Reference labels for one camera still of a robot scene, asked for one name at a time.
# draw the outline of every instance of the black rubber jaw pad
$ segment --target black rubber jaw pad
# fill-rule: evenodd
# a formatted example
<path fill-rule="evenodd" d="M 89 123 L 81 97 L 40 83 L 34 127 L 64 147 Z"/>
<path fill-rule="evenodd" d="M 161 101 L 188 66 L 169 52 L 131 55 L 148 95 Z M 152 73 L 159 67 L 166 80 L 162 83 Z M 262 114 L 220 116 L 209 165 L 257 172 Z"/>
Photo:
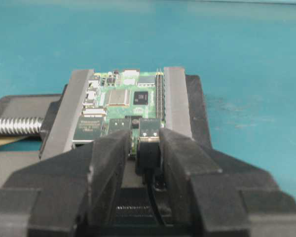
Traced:
<path fill-rule="evenodd" d="M 92 225 L 112 222 L 130 134 L 112 133 L 10 176 L 4 188 L 40 191 L 29 218 L 29 236 L 71 236 L 85 216 Z"/>

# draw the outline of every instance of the surface mount component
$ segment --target surface mount component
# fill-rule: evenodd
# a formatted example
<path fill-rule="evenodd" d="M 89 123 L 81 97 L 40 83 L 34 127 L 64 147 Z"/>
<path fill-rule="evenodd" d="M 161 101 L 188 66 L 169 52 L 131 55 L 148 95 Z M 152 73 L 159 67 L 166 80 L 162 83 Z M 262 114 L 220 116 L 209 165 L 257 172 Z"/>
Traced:
<path fill-rule="evenodd" d="M 130 94 L 127 89 L 109 90 L 106 93 L 105 105 L 107 106 L 128 106 Z"/>
<path fill-rule="evenodd" d="M 148 104 L 148 91 L 135 91 L 133 104 L 134 105 L 147 105 Z"/>
<path fill-rule="evenodd" d="M 83 145 L 99 138 L 104 124 L 103 117 L 92 118 L 80 116 L 74 132 L 73 146 Z"/>

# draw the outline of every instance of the memory chip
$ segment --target memory chip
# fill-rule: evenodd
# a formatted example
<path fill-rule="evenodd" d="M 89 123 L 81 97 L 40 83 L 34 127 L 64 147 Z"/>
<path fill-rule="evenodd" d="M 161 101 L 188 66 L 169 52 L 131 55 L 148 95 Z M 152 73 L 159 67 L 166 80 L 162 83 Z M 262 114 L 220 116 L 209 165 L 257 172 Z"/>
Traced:
<path fill-rule="evenodd" d="M 139 128 L 139 119 L 143 116 L 125 116 L 125 118 L 130 118 L 131 120 L 131 126 L 132 129 L 138 129 Z"/>
<path fill-rule="evenodd" d="M 99 138 L 104 124 L 103 118 L 81 116 L 74 133 L 73 144 L 82 145 Z"/>
<path fill-rule="evenodd" d="M 134 105 L 147 105 L 148 104 L 148 91 L 135 91 L 133 104 Z"/>

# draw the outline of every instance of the processor chip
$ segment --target processor chip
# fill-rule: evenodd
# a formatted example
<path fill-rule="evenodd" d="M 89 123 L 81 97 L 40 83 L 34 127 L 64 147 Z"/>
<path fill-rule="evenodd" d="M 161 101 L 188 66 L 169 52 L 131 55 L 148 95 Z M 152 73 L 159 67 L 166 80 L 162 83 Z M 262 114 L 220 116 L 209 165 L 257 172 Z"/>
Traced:
<path fill-rule="evenodd" d="M 130 93 L 127 89 L 110 90 L 105 96 L 105 105 L 116 106 L 116 105 L 129 105 Z"/>
<path fill-rule="evenodd" d="M 148 91 L 135 91 L 133 104 L 134 105 L 147 105 L 148 104 Z"/>

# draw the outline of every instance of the microchip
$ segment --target microchip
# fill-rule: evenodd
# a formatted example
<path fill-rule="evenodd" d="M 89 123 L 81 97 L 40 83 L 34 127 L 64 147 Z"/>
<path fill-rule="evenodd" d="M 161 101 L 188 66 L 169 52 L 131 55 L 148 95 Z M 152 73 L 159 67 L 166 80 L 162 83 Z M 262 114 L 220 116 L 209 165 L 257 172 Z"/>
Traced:
<path fill-rule="evenodd" d="M 82 145 L 99 138 L 104 124 L 103 118 L 80 116 L 74 132 L 74 145 Z"/>
<path fill-rule="evenodd" d="M 134 105 L 147 105 L 148 104 L 148 91 L 135 91 L 133 104 Z"/>
<path fill-rule="evenodd" d="M 130 118 L 132 129 L 138 129 L 139 128 L 139 119 L 143 116 L 125 116 L 125 118 Z"/>
<path fill-rule="evenodd" d="M 111 118 L 108 134 L 111 134 L 116 131 L 128 130 L 128 129 L 130 129 L 129 118 Z"/>
<path fill-rule="evenodd" d="M 129 105 L 130 93 L 127 89 L 110 90 L 105 95 L 105 104 L 109 106 Z"/>

